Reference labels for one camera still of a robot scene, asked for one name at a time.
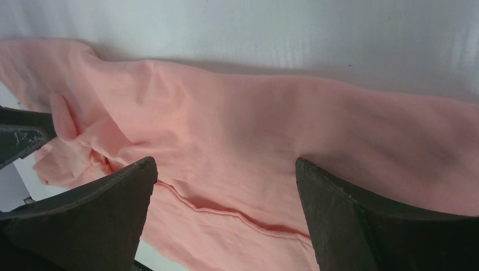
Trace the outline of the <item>salmon pink t-shirt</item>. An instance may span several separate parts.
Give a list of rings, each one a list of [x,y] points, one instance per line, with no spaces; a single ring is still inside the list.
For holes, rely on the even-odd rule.
[[[356,185],[478,214],[478,105],[318,77],[107,62],[71,40],[1,42],[1,81],[58,137],[36,153],[74,188],[146,156],[143,239],[190,270],[318,270],[295,180],[306,158]]]

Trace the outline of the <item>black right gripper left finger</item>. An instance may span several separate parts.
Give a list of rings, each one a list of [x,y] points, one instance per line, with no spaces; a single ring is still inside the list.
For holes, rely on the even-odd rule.
[[[157,176],[146,157],[1,213],[1,269],[145,270],[135,255]]]

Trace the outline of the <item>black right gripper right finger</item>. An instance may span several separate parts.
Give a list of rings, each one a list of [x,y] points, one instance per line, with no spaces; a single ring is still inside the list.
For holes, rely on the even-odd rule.
[[[297,159],[297,188],[321,270],[477,270],[478,218],[397,202]]]

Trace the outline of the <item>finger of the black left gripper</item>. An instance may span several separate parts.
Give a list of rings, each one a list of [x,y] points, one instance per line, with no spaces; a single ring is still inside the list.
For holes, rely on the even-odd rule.
[[[50,113],[1,107],[1,168],[57,137]]]

